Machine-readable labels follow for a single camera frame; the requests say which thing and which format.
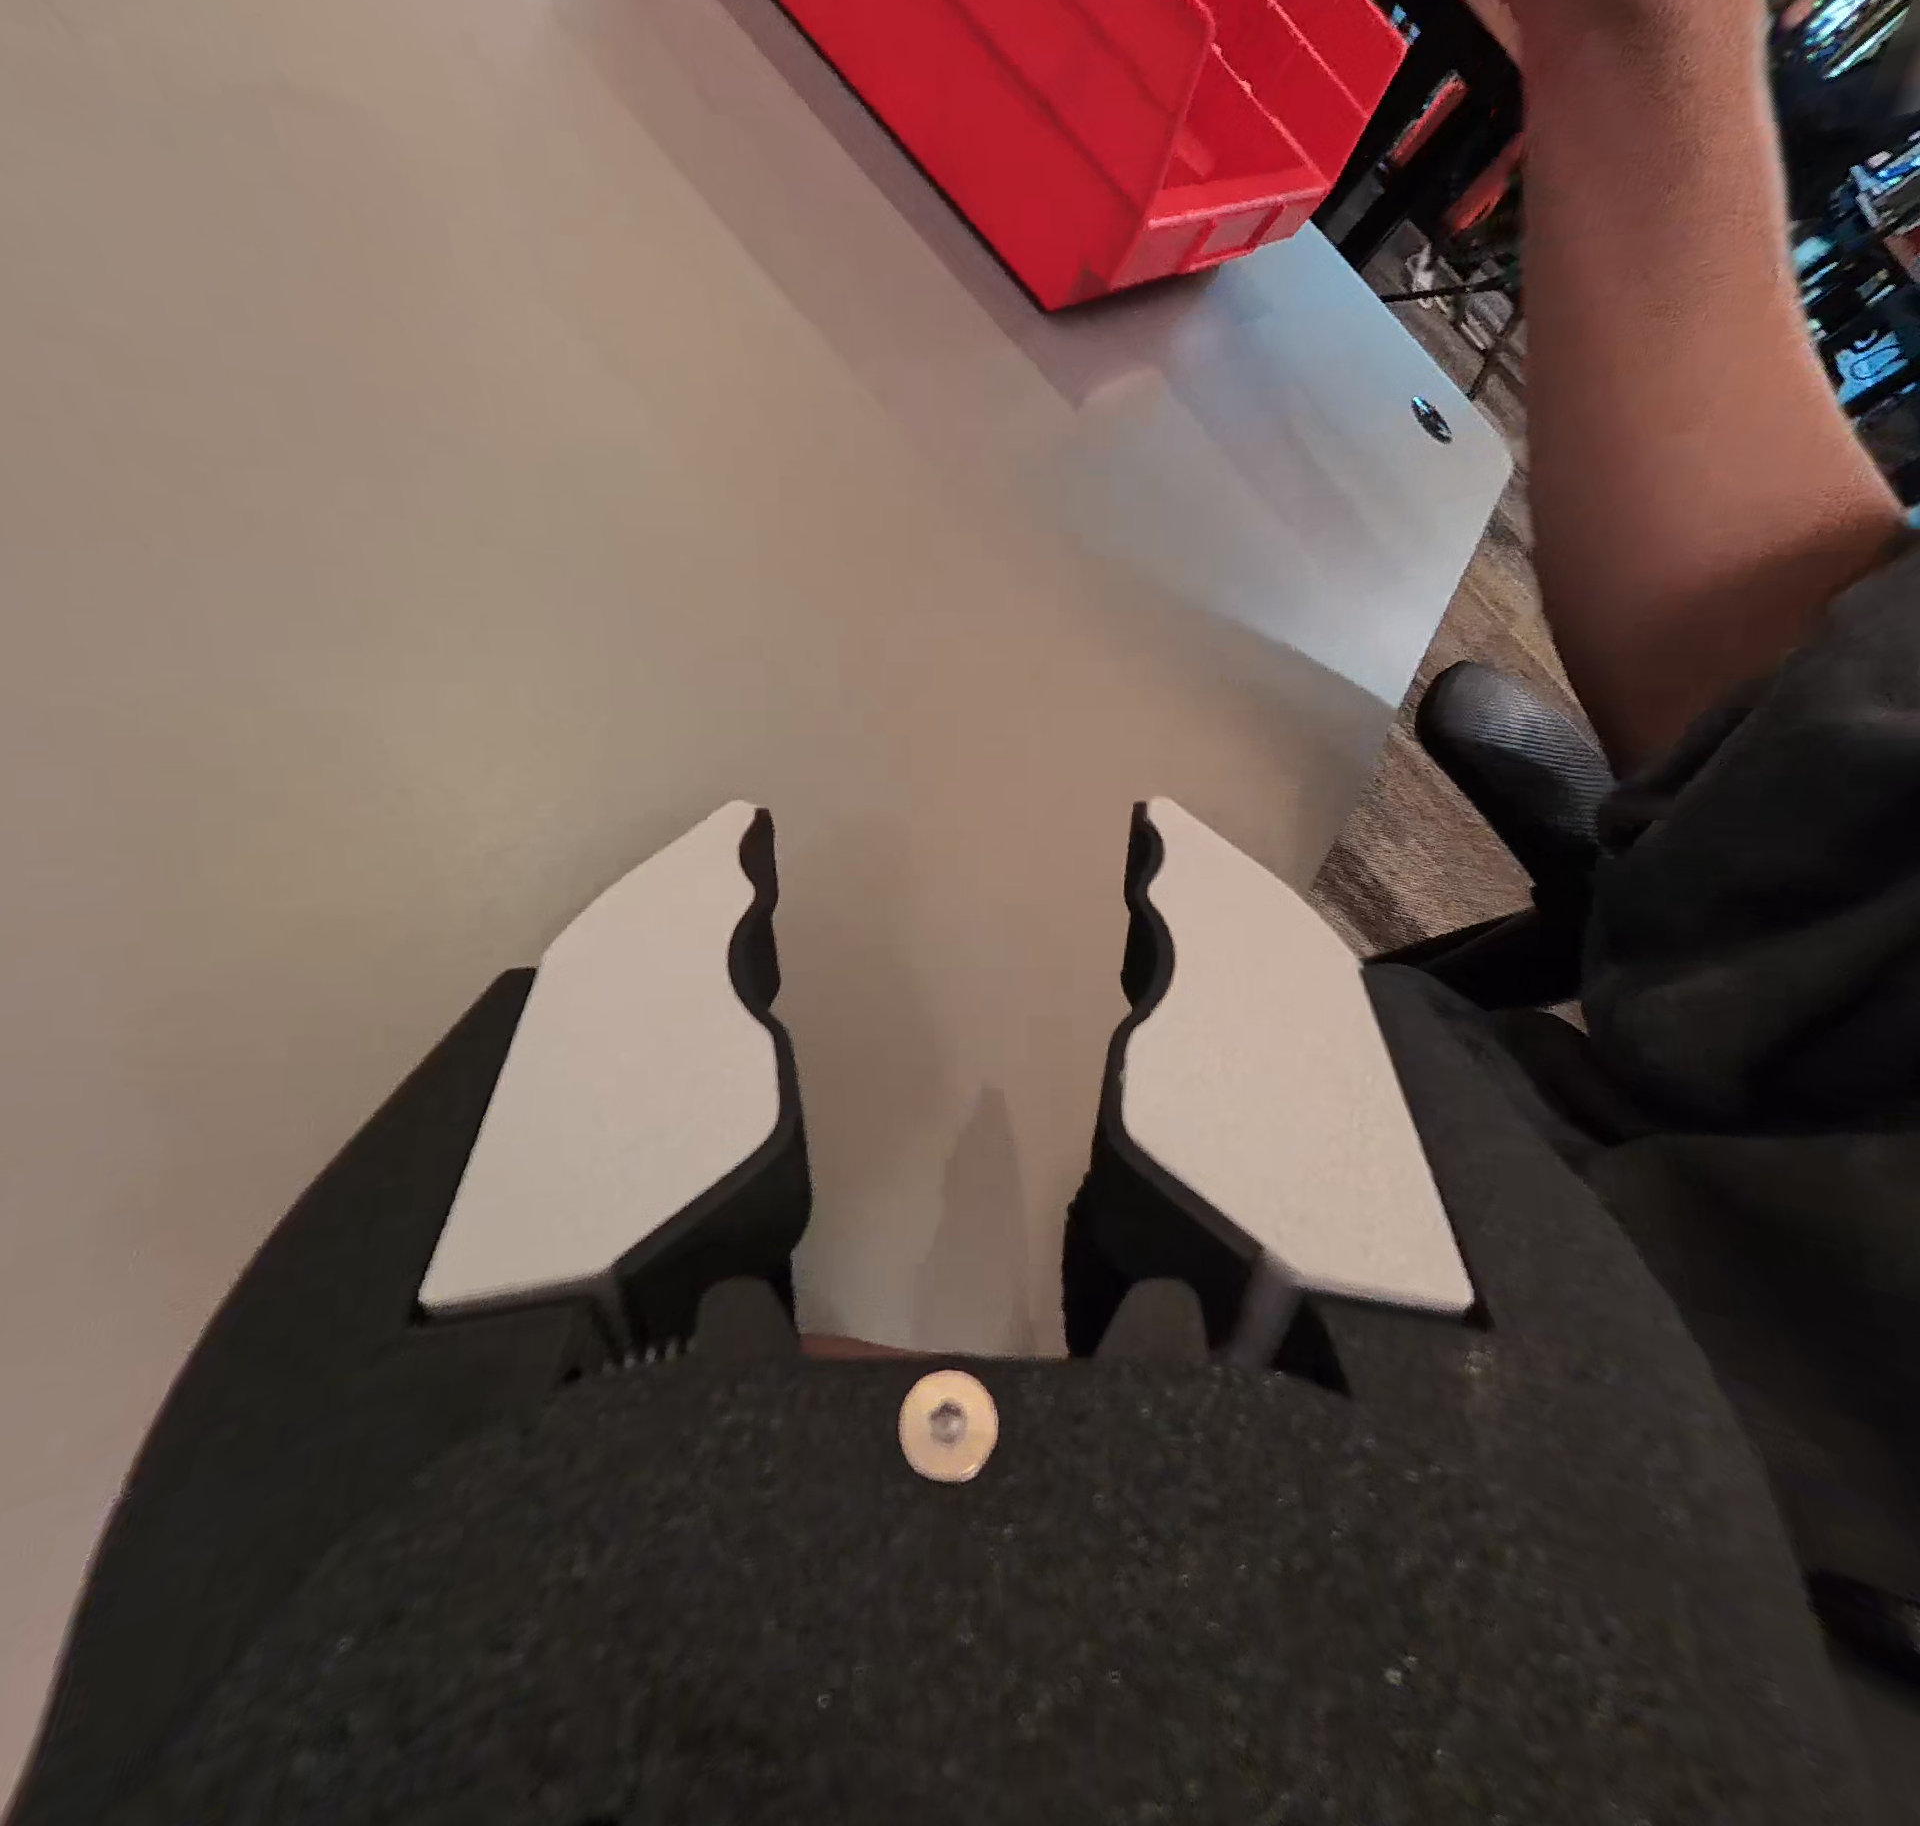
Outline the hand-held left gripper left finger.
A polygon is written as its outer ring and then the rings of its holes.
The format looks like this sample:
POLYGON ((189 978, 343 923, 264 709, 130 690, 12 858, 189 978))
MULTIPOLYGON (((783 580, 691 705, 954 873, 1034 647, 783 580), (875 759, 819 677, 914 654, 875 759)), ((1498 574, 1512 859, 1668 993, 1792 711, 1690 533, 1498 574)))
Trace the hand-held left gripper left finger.
POLYGON ((813 1196, 779 894, 772 815, 732 802, 549 944, 420 1283, 428 1318, 585 1302, 691 1324, 728 1281, 794 1302, 813 1196))

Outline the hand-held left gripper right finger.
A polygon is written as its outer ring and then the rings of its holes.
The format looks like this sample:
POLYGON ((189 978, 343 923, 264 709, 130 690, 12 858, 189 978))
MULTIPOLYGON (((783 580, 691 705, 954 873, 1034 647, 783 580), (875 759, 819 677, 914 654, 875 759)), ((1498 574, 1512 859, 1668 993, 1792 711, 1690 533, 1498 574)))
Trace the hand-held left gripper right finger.
POLYGON ((1460 1322, 1477 1292, 1356 955, 1173 800, 1133 808, 1125 1012, 1065 1226, 1065 1320, 1178 1283, 1207 1324, 1302 1303, 1460 1322))

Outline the red plastic bin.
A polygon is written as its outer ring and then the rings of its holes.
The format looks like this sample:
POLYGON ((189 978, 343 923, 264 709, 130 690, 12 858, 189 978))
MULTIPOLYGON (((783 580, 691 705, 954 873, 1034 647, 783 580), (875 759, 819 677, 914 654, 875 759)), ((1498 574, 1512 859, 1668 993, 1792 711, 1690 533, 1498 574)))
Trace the red plastic bin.
POLYGON ((1045 312, 1328 197, 1408 40, 1377 0, 773 0, 1045 312))

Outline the person's right forearm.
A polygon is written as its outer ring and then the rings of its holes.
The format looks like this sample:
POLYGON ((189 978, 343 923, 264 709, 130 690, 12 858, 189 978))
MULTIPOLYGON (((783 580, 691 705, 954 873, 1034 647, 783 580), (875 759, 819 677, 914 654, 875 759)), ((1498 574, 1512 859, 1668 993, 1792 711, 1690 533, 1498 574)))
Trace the person's right forearm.
POLYGON ((1806 336, 1760 0, 1503 0, 1534 569, 1615 774, 1912 542, 1806 336))

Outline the person's black chair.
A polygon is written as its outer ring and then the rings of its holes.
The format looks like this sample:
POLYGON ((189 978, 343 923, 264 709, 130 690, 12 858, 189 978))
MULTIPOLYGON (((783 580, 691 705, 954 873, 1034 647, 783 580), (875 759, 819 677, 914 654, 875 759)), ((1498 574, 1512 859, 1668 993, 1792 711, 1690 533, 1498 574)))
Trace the person's black chair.
POLYGON ((1568 1003, 1615 777, 1596 740, 1521 679, 1480 663, 1437 675, 1415 711, 1416 743, 1531 882, 1528 907, 1372 957, 1503 1012, 1568 1003))

